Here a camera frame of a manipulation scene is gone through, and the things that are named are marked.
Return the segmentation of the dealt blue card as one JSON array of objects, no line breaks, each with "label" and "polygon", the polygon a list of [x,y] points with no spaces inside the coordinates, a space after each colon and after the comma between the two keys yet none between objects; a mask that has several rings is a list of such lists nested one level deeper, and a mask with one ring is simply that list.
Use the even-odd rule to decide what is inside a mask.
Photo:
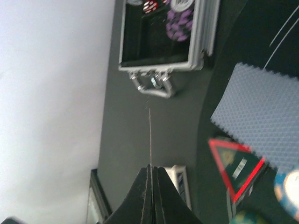
[{"label": "dealt blue card", "polygon": [[299,163],[299,80],[237,63],[211,121],[278,170]]}]

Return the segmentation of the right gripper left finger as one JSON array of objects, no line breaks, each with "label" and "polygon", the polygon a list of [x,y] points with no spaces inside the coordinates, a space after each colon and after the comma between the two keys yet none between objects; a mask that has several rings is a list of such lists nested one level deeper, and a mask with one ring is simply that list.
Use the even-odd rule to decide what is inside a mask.
[{"label": "right gripper left finger", "polygon": [[124,201],[105,223],[152,223],[152,179],[150,165],[141,168]]}]

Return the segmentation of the white chip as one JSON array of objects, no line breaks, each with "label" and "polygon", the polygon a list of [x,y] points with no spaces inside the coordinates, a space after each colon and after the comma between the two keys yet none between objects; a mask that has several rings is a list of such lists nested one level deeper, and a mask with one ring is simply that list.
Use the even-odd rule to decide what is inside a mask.
[{"label": "white chip", "polygon": [[288,173],[277,172],[274,179],[274,193],[287,213],[294,219],[299,217],[299,169]]}]

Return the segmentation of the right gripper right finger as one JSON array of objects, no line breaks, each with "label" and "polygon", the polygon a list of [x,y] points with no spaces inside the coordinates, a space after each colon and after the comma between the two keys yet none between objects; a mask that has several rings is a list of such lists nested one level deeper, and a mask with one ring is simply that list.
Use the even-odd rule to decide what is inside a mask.
[{"label": "right gripper right finger", "polygon": [[154,217],[156,224],[200,224],[187,207],[165,169],[153,168]]}]

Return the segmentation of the green chip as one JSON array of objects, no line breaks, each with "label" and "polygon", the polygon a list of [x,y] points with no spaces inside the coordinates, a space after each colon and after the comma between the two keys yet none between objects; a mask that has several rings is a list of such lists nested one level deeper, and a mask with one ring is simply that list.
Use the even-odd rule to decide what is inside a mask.
[{"label": "green chip", "polygon": [[268,221],[258,213],[242,210],[231,219],[229,224],[268,224]]}]

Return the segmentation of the red triangular all-in marker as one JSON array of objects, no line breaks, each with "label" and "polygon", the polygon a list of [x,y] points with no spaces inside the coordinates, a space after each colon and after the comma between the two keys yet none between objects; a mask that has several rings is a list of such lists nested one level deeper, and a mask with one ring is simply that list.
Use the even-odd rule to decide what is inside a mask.
[{"label": "red triangular all-in marker", "polygon": [[230,138],[212,138],[208,144],[231,202],[239,204],[265,170],[265,159],[256,156],[249,146]]}]

